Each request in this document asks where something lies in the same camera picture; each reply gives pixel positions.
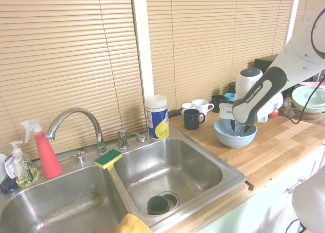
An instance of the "dish towel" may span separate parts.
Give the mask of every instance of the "dish towel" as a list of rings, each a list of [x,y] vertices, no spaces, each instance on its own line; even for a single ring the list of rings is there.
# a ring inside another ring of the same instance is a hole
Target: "dish towel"
[[[152,231],[137,216],[127,214],[118,225],[115,233],[152,233]]]

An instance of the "faucet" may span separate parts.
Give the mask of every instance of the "faucet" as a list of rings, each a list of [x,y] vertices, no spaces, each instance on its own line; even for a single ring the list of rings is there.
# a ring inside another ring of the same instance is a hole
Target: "faucet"
[[[49,141],[53,141],[55,139],[55,132],[58,129],[58,127],[60,126],[60,124],[69,115],[74,114],[74,113],[82,113],[90,119],[90,121],[95,129],[95,133],[96,133],[96,140],[97,140],[97,144],[98,144],[98,148],[99,148],[99,151],[97,152],[97,154],[98,155],[106,154],[107,148],[104,143],[103,133],[102,133],[100,124],[98,123],[96,117],[91,112],[89,112],[88,110],[83,109],[83,108],[68,109],[66,111],[63,111],[61,114],[59,114],[50,124],[50,127],[48,128],[48,130],[45,134],[46,139]]]
[[[144,143],[147,140],[145,136],[140,135],[137,132],[130,132],[130,134],[127,136],[126,130],[121,129],[117,132],[118,147],[120,149],[128,148],[127,138],[130,138],[132,135],[138,136],[137,141],[139,143]]]

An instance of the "cabinet handle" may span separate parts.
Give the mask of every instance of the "cabinet handle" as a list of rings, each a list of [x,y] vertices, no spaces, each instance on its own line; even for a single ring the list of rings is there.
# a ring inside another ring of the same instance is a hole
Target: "cabinet handle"
[[[294,191],[294,188],[295,188],[296,186],[298,186],[298,184],[300,184],[300,182],[302,183],[302,182],[304,182],[304,181],[306,181],[306,179],[302,179],[302,178],[300,178],[300,179],[298,180],[298,182],[297,182],[295,185],[293,185],[292,187],[288,187],[288,188],[285,190],[285,192],[287,192],[288,194],[291,194],[291,193]]]

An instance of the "soap dispenser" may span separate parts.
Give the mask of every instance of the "soap dispenser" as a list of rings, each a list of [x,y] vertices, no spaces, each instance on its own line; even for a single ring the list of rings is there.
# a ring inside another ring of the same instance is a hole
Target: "soap dispenser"
[[[62,167],[53,151],[49,141],[45,138],[45,134],[40,126],[40,120],[26,120],[21,123],[26,129],[25,143],[29,140],[29,133],[33,130],[37,150],[39,152],[40,161],[45,178],[53,178],[62,172]]]
[[[39,178],[39,173],[31,162],[29,156],[27,154],[23,154],[21,149],[17,147],[17,144],[20,143],[23,142],[13,141],[10,144],[14,147],[12,154],[14,157],[13,164],[17,175],[16,182],[18,186],[25,187],[34,181],[37,181]]]

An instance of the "white cabinet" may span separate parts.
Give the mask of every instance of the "white cabinet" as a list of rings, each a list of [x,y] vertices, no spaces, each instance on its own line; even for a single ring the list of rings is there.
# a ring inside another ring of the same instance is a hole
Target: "white cabinet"
[[[200,233],[285,233],[297,217],[292,207],[290,188],[315,174],[325,163],[324,146],[319,146],[308,159],[288,170],[275,182],[226,215],[203,228]],[[299,222],[288,233],[299,232]]]

